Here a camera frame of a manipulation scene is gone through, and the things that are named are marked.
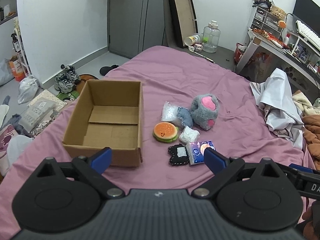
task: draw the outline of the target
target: wicker basket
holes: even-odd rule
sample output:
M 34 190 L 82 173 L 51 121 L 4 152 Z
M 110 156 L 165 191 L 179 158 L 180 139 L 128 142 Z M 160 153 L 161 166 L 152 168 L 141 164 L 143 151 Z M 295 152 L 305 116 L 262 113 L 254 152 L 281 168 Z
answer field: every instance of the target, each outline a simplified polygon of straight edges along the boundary
M 285 16 L 287 15 L 284 10 L 282 10 L 281 8 L 274 6 L 274 5 L 271 7 L 270 13 L 272 15 L 276 16 L 280 20 L 283 20 L 285 18 Z

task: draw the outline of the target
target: bed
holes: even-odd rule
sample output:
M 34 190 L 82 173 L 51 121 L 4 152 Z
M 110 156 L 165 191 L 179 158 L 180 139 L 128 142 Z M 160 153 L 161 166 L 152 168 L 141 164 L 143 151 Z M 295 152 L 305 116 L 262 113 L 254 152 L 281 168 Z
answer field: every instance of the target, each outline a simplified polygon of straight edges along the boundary
M 112 167 L 104 173 L 125 192 L 130 188 L 187 188 L 191 191 L 213 176 L 203 164 L 171 166 L 167 148 L 177 142 L 165 144 L 152 136 L 165 101 L 188 108 L 196 95 L 208 92 L 218 98 L 220 111 L 211 130 L 199 130 L 199 140 L 213 141 L 217 151 L 226 157 L 239 156 L 247 162 L 259 162 L 268 156 L 285 165 L 295 163 L 314 168 L 308 151 L 304 153 L 293 148 L 289 141 L 269 132 L 255 104 L 249 81 L 205 59 L 156 46 L 112 70 L 105 79 L 143 83 L 143 163 L 139 168 Z M 11 202 L 39 163 L 48 156 L 55 157 L 58 162 L 71 160 L 61 141 L 74 105 L 62 111 L 36 137 L 0 185 L 0 240 L 10 239 L 19 231 Z

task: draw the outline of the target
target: open cardboard box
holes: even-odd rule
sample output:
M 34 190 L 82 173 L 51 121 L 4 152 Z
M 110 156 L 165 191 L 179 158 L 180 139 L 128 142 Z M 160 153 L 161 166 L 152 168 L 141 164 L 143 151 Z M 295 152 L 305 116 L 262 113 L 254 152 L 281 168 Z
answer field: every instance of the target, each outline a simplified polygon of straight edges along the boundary
M 89 80 L 84 85 L 63 137 L 70 156 L 112 149 L 111 165 L 137 167 L 141 157 L 142 84 Z

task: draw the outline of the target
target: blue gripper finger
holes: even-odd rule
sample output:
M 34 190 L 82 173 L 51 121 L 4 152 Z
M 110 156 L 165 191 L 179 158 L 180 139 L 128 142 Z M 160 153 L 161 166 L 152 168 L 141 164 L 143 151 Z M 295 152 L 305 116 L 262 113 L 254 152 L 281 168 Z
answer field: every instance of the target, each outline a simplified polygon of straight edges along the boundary
M 297 169 L 298 171 L 304 171 L 304 172 L 309 172 L 309 173 L 314 173 L 313 172 L 313 169 L 310 169 L 310 168 L 307 168 L 307 167 L 303 167 L 303 166 L 300 166 L 300 165 L 297 165 L 297 164 L 294 164 L 294 163 L 291 163 L 289 165 L 290 168 L 293 168 L 293 169 Z
M 210 171 L 217 174 L 230 164 L 230 160 L 208 147 L 204 150 L 204 163 Z
M 103 148 L 96 154 L 88 158 L 88 164 L 91 168 L 102 174 L 111 164 L 112 150 L 109 147 Z

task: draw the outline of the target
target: orange blanket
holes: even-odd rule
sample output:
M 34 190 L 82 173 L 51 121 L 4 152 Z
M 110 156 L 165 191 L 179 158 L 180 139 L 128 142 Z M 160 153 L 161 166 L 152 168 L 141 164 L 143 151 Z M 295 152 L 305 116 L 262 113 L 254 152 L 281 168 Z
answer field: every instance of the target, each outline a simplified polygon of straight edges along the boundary
M 307 148 L 313 157 L 317 170 L 320 170 L 320 114 L 302 117 L 305 126 L 303 137 L 307 142 Z

